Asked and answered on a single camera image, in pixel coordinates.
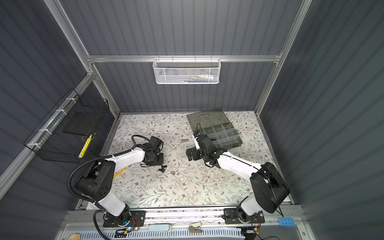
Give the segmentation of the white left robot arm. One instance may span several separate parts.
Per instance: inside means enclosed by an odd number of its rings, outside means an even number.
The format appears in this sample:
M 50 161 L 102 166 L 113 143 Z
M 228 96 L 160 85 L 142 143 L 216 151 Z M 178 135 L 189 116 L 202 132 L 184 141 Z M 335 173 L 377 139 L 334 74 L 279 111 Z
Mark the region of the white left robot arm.
M 146 169 L 164 165 L 164 142 L 160 138 L 133 135 L 131 140 L 133 146 L 128 150 L 96 157 L 77 167 L 68 179 L 71 193 L 113 217 L 128 212 L 127 204 L 116 195 L 118 177 L 129 167 Z

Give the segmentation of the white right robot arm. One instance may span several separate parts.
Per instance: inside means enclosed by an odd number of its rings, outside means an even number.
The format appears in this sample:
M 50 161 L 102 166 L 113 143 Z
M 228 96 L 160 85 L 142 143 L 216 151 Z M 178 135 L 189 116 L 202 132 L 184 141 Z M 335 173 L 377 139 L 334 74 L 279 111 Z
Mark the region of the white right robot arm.
M 207 135 L 196 137 L 194 142 L 195 147 L 186 150 L 189 161 L 202 159 L 205 166 L 230 171 L 251 184 L 253 193 L 237 207 L 243 221 L 260 211 L 274 213 L 291 193 L 272 163 L 256 164 L 237 157 L 224 148 L 217 148 Z

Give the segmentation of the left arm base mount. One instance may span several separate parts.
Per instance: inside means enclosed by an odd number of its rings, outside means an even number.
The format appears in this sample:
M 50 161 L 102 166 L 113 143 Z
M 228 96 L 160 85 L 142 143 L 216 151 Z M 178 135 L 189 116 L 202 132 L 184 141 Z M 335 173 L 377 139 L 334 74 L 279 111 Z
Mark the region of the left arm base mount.
M 106 213 L 104 216 L 104 228 L 139 228 L 144 225 L 146 211 L 123 211 L 118 217 Z

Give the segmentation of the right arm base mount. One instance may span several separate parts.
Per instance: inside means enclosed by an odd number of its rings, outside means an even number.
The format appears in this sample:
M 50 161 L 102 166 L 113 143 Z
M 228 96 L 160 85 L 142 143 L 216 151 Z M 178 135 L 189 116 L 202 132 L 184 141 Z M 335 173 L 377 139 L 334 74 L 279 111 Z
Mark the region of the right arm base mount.
M 255 224 L 260 225 L 265 223 L 264 214 L 262 211 L 252 215 L 247 215 L 240 208 L 225 208 L 224 214 L 221 216 L 227 225 L 233 224 Z

